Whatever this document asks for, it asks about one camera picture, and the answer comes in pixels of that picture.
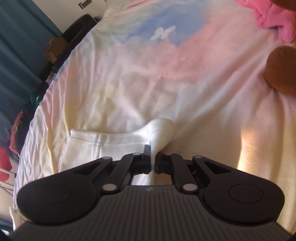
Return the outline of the cream white trousers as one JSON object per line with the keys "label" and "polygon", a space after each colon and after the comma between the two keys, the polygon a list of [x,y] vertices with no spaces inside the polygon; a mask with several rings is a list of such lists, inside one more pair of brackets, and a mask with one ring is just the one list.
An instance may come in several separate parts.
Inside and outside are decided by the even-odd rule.
{"label": "cream white trousers", "polygon": [[129,153],[141,153],[145,145],[151,148],[151,162],[166,147],[176,133],[175,124],[157,118],[131,133],[99,133],[85,130],[70,131],[66,141],[55,147],[58,156],[51,157],[51,149],[41,138],[29,132],[21,151],[15,181],[14,196],[26,184],[92,162],[102,157],[120,160]]}

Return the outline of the pile of clothes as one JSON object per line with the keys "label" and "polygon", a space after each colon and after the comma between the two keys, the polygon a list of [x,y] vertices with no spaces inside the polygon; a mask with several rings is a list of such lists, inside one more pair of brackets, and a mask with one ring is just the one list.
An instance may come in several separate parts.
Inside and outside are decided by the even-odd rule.
{"label": "pile of clothes", "polygon": [[11,142],[9,146],[10,150],[15,155],[20,156],[30,127],[30,122],[35,115],[37,107],[43,100],[44,95],[49,88],[49,85],[55,77],[56,73],[54,71],[50,71],[45,82],[42,82],[39,85],[38,90],[36,92],[30,93],[30,102],[25,104],[22,110],[17,115],[11,130]]}

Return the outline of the pastel bed sheet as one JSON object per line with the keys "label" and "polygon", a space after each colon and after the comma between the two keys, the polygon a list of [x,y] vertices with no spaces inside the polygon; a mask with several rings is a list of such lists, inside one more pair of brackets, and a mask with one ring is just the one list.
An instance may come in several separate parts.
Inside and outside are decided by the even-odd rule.
{"label": "pastel bed sheet", "polygon": [[28,133],[55,158],[72,129],[131,133],[169,119],[176,133],[163,152],[202,155],[276,183],[285,194],[278,222],[295,232],[295,98],[263,76],[280,45],[276,30],[258,28],[235,1],[109,1]]}

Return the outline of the red bag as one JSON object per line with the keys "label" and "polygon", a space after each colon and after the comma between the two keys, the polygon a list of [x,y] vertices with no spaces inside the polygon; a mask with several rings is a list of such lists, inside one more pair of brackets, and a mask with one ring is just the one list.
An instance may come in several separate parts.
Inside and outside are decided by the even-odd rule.
{"label": "red bag", "polygon": [[[5,148],[0,148],[0,168],[6,171],[12,169],[10,158],[8,156],[7,150]],[[0,180],[6,182],[10,178],[10,175],[0,171]]]}

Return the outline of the brown paper bag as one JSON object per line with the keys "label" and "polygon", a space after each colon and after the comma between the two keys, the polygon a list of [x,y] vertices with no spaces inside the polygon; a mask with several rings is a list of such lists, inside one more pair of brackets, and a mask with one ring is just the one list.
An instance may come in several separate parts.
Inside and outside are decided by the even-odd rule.
{"label": "brown paper bag", "polygon": [[54,38],[49,42],[49,46],[44,52],[44,57],[49,62],[54,64],[59,55],[63,53],[67,46],[68,43],[63,37]]}

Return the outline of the brown plush toy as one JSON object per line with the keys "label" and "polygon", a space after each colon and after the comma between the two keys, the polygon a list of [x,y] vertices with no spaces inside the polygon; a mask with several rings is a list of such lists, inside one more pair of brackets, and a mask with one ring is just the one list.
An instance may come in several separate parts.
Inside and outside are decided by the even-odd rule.
{"label": "brown plush toy", "polygon": [[296,50],[291,46],[280,46],[268,56],[264,70],[267,83],[278,92],[296,96]]}

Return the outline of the teal right curtain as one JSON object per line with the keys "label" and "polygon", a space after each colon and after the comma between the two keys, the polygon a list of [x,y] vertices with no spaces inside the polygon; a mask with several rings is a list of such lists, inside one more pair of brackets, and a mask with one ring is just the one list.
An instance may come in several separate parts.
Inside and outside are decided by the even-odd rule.
{"label": "teal right curtain", "polygon": [[61,31],[33,1],[1,1],[1,135],[41,83],[44,52]]}

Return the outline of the pink plush blanket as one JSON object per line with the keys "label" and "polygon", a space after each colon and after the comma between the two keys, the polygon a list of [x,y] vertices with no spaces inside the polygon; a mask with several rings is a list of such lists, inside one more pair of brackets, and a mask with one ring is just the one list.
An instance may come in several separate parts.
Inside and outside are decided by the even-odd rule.
{"label": "pink plush blanket", "polygon": [[295,42],[295,1],[238,1],[252,9],[263,29],[277,28],[278,38],[286,44]]}

